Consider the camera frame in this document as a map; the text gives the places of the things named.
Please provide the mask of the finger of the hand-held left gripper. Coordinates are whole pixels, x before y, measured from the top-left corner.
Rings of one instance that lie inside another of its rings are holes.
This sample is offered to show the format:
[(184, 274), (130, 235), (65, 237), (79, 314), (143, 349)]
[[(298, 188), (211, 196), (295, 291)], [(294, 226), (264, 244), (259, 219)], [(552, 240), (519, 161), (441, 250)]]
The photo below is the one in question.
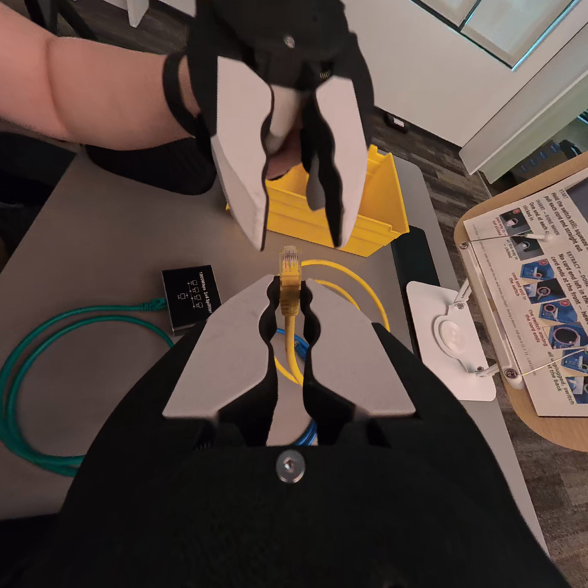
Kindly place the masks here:
[(257, 251), (265, 246), (269, 210), (264, 137), (272, 113), (270, 86), (246, 63), (218, 57), (213, 158), (233, 218)]
[(341, 249), (353, 231), (364, 191), (368, 145), (353, 82), (331, 76), (302, 109), (306, 200), (324, 210), (332, 244)]

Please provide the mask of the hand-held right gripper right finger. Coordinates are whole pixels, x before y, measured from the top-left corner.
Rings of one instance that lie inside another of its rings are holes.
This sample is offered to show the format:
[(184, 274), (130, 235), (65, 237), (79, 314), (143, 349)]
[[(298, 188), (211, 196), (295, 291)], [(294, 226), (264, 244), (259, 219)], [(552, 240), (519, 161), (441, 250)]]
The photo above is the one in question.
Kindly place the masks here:
[(415, 407), (370, 319), (313, 279), (302, 312), (313, 380), (367, 417), (408, 417)]

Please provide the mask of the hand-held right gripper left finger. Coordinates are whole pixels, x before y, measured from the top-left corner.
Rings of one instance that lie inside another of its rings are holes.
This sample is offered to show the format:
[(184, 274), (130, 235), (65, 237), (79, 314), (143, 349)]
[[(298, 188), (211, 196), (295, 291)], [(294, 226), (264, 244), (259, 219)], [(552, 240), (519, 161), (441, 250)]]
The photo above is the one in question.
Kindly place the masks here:
[(277, 395), (271, 346), (279, 301), (275, 278), (261, 277), (207, 320), (163, 409), (165, 418), (215, 420), (255, 388)]

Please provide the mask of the black ethernet splitter box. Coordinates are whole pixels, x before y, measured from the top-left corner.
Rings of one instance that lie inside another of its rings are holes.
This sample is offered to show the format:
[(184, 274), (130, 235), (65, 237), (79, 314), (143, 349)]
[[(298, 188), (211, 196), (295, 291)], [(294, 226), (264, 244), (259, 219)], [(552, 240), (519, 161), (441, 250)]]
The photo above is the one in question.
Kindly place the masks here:
[(222, 305), (211, 265), (167, 269), (161, 276), (174, 336), (207, 321)]

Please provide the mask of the yellow plastic bin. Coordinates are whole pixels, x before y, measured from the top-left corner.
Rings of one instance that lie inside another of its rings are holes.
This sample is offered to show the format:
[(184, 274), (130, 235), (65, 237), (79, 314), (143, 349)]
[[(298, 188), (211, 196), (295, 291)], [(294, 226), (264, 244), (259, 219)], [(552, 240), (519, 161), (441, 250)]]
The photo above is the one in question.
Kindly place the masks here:
[[(368, 257), (410, 231), (393, 155), (369, 147), (362, 201), (343, 252)], [(278, 180), (266, 181), (268, 230), (333, 248), (324, 210), (306, 201), (308, 174), (300, 164)]]

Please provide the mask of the person's left forearm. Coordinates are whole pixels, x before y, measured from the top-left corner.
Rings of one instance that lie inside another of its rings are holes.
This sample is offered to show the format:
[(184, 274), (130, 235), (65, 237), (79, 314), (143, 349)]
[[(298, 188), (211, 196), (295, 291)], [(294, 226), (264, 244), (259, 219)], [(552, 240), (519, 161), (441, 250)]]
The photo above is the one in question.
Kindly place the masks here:
[(48, 74), (53, 34), (1, 4), (1, 119), (62, 138)]

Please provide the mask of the person's left hand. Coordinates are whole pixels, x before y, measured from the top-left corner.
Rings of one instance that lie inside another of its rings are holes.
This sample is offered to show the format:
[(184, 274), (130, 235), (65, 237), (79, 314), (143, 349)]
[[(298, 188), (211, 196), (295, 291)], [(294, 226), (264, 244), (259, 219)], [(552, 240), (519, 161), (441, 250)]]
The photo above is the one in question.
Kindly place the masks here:
[(71, 143), (119, 151), (153, 148), (189, 136), (164, 92), (171, 56), (75, 38), (45, 49), (52, 105), (38, 129)]

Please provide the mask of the white stand base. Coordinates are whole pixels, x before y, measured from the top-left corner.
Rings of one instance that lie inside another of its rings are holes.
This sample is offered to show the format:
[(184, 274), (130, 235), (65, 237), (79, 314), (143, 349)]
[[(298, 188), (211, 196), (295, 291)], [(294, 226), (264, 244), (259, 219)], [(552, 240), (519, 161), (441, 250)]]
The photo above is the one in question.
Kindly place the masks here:
[(494, 401), (495, 366), (490, 367), (467, 301), (469, 282), (459, 291), (409, 282), (406, 294), (423, 364), (459, 401)]

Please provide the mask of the interior glass window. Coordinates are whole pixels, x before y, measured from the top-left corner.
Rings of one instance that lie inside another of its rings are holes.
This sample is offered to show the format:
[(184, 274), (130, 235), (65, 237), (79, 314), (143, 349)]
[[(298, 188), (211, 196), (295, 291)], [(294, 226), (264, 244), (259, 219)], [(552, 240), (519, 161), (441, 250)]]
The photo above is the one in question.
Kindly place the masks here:
[(414, 1), (511, 70), (540, 46), (580, 1)]

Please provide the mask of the printed instruction poster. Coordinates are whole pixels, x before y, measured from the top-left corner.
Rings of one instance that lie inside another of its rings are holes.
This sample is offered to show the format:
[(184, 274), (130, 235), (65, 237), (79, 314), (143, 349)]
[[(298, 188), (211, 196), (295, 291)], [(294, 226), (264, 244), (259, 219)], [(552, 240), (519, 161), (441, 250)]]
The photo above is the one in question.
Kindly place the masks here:
[(469, 253), (541, 417), (587, 417), (587, 173), (464, 221)]

